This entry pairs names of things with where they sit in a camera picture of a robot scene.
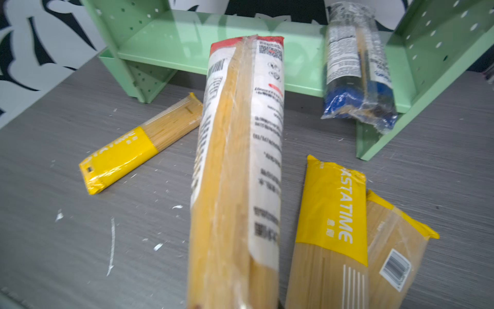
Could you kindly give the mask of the red spaghetti pack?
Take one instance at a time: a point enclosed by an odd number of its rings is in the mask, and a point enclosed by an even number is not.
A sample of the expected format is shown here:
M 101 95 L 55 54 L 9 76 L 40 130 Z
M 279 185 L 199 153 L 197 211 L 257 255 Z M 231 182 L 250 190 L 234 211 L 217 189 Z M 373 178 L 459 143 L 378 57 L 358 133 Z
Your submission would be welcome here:
M 188 308 L 277 308 L 284 39 L 215 42 L 192 178 Z

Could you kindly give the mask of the grey blue spaghetti pack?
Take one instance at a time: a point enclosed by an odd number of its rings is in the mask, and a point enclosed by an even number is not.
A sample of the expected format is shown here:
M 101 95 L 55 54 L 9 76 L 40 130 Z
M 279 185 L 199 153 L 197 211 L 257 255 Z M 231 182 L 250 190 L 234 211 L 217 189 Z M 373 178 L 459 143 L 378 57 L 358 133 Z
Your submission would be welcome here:
M 366 5 L 342 1 L 329 8 L 325 33 L 323 119 L 353 118 L 386 135 L 398 112 L 383 43 Z

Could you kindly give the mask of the yellow Pastatime spaghetti bag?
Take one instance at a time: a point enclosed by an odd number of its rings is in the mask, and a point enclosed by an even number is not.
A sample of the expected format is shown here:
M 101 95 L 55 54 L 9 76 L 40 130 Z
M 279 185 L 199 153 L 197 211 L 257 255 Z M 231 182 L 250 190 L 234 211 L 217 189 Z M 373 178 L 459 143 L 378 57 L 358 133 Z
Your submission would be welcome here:
M 310 155 L 286 308 L 369 308 L 366 177 Z

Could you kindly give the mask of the brown cardboard pasta box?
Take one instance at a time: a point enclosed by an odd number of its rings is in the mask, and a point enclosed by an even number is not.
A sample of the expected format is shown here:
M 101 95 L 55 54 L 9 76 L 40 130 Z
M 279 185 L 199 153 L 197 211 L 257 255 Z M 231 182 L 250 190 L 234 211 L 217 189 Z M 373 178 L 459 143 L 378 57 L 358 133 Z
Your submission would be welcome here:
M 367 192 L 369 307 L 399 308 L 412 286 L 430 239 L 428 225 Z

